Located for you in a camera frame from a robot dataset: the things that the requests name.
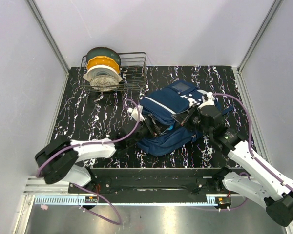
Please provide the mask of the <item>navy blue student backpack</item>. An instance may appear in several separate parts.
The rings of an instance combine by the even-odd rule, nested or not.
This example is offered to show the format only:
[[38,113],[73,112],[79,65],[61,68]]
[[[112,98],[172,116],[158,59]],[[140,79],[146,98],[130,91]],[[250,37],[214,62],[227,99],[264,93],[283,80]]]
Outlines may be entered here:
[[152,114],[157,122],[164,125],[164,130],[155,138],[142,139],[137,146],[147,154],[164,156],[189,142],[196,142],[203,134],[178,126],[171,115],[184,112],[194,104],[201,105],[206,93],[192,82],[178,80],[146,95],[140,101],[142,115]]

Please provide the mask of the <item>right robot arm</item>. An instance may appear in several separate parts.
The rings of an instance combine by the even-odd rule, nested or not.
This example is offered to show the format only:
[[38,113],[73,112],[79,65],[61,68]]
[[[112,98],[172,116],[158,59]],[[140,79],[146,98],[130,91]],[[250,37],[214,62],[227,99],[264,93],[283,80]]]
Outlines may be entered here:
[[222,175],[212,181],[215,192],[236,192],[263,207],[275,223],[283,227],[290,225],[293,221],[293,180],[253,151],[234,129],[227,127],[215,106],[193,105],[172,117],[186,129],[206,135],[214,149],[237,162],[256,180],[251,181],[223,169]]

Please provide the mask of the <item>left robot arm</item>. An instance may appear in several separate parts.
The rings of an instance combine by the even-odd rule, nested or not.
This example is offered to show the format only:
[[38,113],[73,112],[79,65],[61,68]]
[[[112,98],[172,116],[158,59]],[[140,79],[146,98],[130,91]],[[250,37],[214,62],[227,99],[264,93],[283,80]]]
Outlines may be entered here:
[[110,138],[92,141],[69,140],[65,137],[50,142],[35,155],[38,165],[37,177],[42,177],[46,184],[60,181],[77,184],[90,193],[95,189],[96,181],[89,169],[78,166],[80,161],[94,158],[111,158],[123,155],[145,137],[157,137],[159,125],[152,115],[142,116],[141,121],[124,125],[117,134]]

